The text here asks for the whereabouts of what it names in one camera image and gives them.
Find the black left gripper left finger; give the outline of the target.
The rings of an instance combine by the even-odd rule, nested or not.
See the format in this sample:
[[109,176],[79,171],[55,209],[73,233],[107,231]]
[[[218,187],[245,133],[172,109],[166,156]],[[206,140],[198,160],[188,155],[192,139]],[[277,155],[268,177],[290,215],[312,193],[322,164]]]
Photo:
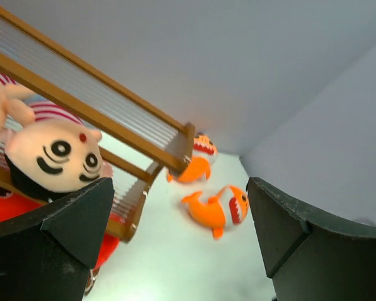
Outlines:
[[114,194],[101,178],[0,222],[0,300],[81,300]]

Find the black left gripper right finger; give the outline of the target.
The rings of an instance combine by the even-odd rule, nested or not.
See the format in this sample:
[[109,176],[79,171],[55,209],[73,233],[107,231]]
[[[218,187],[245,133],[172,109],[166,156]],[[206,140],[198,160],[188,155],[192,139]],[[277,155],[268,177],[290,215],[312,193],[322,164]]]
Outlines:
[[246,185],[277,300],[376,300],[376,227],[341,218],[259,177]]

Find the boy doll table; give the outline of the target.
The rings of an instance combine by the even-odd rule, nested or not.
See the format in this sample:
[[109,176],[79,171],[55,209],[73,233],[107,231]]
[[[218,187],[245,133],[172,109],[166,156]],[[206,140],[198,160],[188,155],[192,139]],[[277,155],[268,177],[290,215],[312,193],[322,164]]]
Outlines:
[[5,143],[4,158],[13,185],[23,194],[54,201],[101,177],[112,177],[111,165],[102,159],[102,132],[41,97],[28,100],[34,113],[30,124]]

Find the boy doll black hair front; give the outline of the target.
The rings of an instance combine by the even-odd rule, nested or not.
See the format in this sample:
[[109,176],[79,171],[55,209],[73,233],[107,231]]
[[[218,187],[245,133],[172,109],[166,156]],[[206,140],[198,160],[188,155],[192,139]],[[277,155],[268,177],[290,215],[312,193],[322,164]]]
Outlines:
[[36,93],[0,72],[0,135],[4,133],[7,117],[22,126],[34,122],[35,114],[25,100]]

